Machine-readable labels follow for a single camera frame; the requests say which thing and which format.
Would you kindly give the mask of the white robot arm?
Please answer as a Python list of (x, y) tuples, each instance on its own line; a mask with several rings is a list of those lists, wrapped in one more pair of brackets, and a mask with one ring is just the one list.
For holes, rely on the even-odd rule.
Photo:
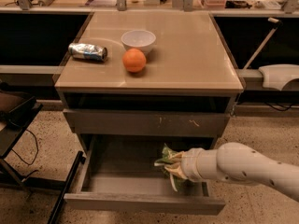
[(299, 201), (299, 167), (272, 160), (243, 144), (226, 143), (218, 149), (192, 148), (180, 152), (164, 146), (162, 153), (161, 165), (169, 173), (174, 191), (185, 180), (219, 180), (262, 184)]

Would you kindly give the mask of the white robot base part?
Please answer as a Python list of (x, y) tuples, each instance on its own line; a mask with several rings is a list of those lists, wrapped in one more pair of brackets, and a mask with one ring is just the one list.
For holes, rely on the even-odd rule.
[(261, 66), (259, 72), (263, 75), (263, 87), (282, 91), (291, 81), (299, 78), (299, 65), (272, 64)]

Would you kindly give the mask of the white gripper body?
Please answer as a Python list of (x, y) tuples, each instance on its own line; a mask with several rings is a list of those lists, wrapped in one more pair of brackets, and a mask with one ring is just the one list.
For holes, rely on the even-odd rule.
[(202, 148), (191, 148), (185, 151), (182, 155), (181, 169), (183, 174), (188, 180), (196, 183), (204, 181), (204, 177), (200, 174), (198, 169), (198, 162), (203, 154), (204, 150)]

